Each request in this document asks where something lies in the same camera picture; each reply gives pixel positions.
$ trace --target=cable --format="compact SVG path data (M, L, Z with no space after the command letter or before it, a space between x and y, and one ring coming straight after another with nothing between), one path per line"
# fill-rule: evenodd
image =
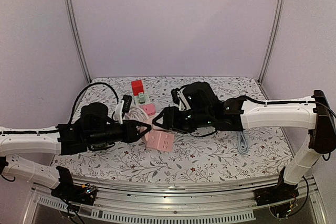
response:
M88 149L89 149L89 151L92 151L92 152L101 152L101 151L106 151L106 150L108 150L108 149L110 149L114 146L115 146L115 143L112 143L109 146L105 146L105 147L101 147L101 148L92 148L92 145L89 145Z
M72 106L71 115L70 115L70 119L69 119L68 124L71 124L72 119L74 118L73 116L74 116L74 114L75 114L76 105L77 105L77 102L78 102L79 98L81 97L81 95L82 95L82 94L83 94L89 87L92 87L92 86L95 86L95 85L104 85L104 86L107 86L107 87L108 87L109 89L111 89L112 92L114 93L115 99L117 100L117 104L119 103L119 97L118 97L116 91L114 90L114 88L113 88L111 85L109 85L109 84L107 84L107 83L105 83L105 82L94 82L94 83L91 83L91 84L87 85L85 88L83 88L82 91L81 91L81 92L78 94L78 96L76 97L75 102L73 103L73 106Z
M286 217L285 218L278 218L277 217L277 213L276 212L272 212L272 210L271 210L271 207L269 206L269 211L271 212L271 214L275 217L275 218L277 218L277 219L279 219L279 220L281 220L281 219L287 219L288 217L291 217L291 216L293 216L293 215L296 215L299 211L301 211L303 208L304 208L304 206L306 205L306 203L307 203L307 201L308 201L308 197L309 197L309 184L308 184L308 181L307 181L307 179L303 176L302 177L304 180L305 180L305 182L306 182L306 185L307 185L307 195L306 195L306 198L304 199L304 202L303 202L303 204L301 205L301 207L296 211L296 212L294 212L293 214L290 214L291 212L292 212L292 210L294 209L294 208L291 208L288 212L290 212L288 215L286 215ZM293 198L294 198L294 202L299 202L298 201L298 199L295 197L295 195L293 195Z
M324 157L324 155L322 155L322 157L323 157L324 161L329 161L329 159L330 159L330 156L331 156L331 153L330 153L330 152L329 152L329 155L328 155L328 157L327 157L327 158L325 158L325 157Z
M191 134L191 133L189 133L189 135L190 135L190 136L193 136L193 137L206 137L206 136L211 136L211 135L213 135L213 134L215 134L215 133L217 133L217 131L213 131L213 132L210 132L210 133L205 134L205 135L202 135L202 136L195 136L195 135L193 135L193 134Z
M51 134L57 133L59 129L50 130L50 131L3 131L2 134L11 135L11 134Z
M83 221L83 219L79 216L79 214L77 213L77 211L72 207L72 205L69 203L69 201L65 201L63 198L60 198L67 206L68 206L68 218L69 220L71 220L71 222L78 224L77 222L75 222L72 218L70 218L70 210L69 208L75 213L75 215L77 216L77 218L82 222L82 224L85 224L85 222Z
M302 206L301 206L295 213L293 213L293 214L291 214L291 215L288 215L289 217L290 217L290 216L293 216L293 215L296 215L299 211L301 211L301 209L306 205L306 203L307 203L307 201L308 201L308 197L309 197L309 184L308 184L307 179L306 179L304 176L303 176L303 179L305 180L306 185L307 185L307 195L306 195L306 198L305 198L305 200L304 200Z
M130 108L130 111L125 114L126 119L136 119L140 122L144 122L149 119L147 113L140 107L133 106Z
M13 179L8 179L8 178L6 178L4 175L1 175L1 177L4 179L4 180L6 180L6 181L8 181L8 182L14 182L15 181L15 177L13 177Z
M248 153L248 144L243 132L237 132L237 150L240 154Z

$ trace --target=pink power strip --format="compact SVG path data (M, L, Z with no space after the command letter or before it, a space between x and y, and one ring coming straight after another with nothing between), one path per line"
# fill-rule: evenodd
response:
M171 152L174 146L174 135L163 131L151 130L148 133L146 147L164 152Z

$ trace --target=red cube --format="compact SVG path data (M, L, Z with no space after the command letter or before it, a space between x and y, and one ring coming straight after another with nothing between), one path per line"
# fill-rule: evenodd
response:
M144 89L143 89L143 85L142 85L141 80L132 81L131 85L132 85L132 90L133 90L133 94L134 94L135 97L141 92L144 93Z

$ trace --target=floral tablecloth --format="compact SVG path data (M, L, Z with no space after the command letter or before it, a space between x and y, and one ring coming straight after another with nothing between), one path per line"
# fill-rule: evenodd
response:
M170 91L195 81L208 82L220 100L239 95L264 99L253 78L237 77L122 77L97 78L93 82L107 82L119 97L132 95L131 81L141 79L157 112L174 105ZM116 105L113 93L105 86L93 86L85 93L75 113L91 102L102 102L111 116ZM212 129L200 129L203 135ZM199 183L237 180L274 175L292 158L285 137L278 127L246 130L249 150L245 155L237 151L235 132L194 138L175 133L174 151L151 150L139 140L133 144L118 142L103 152L55 156L52 165L68 168L73 174L101 179L116 179L147 183Z

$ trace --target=light purple wall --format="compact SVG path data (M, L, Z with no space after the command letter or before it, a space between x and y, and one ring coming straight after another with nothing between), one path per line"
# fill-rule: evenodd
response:
M265 89L273 99L325 92L336 111L336 0L285 0ZM306 131L287 130L298 150ZM318 161L313 174L326 205L330 223L336 223L336 157Z
M67 122L85 81L64 0L0 0L0 59L1 126ZM0 178L0 222L19 222L29 188Z
M93 77L257 77L276 0L73 0Z

